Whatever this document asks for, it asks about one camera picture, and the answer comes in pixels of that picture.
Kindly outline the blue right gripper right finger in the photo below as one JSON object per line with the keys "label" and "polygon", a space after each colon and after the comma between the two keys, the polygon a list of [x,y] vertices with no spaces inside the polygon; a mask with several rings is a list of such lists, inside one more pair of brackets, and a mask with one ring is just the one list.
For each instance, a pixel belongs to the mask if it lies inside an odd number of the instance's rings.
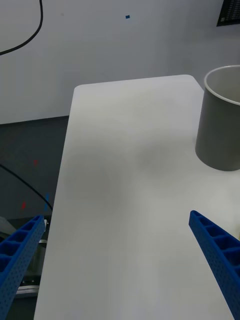
{"label": "blue right gripper right finger", "polygon": [[188,225],[235,320],[240,319],[240,241],[199,212]]}

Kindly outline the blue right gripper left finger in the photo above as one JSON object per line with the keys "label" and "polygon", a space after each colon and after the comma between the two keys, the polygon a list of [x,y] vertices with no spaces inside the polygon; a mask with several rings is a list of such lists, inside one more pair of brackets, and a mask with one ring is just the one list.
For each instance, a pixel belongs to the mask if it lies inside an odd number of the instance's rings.
{"label": "blue right gripper left finger", "polygon": [[2,320],[9,312],[45,230],[44,217],[37,215],[0,243],[0,318]]}

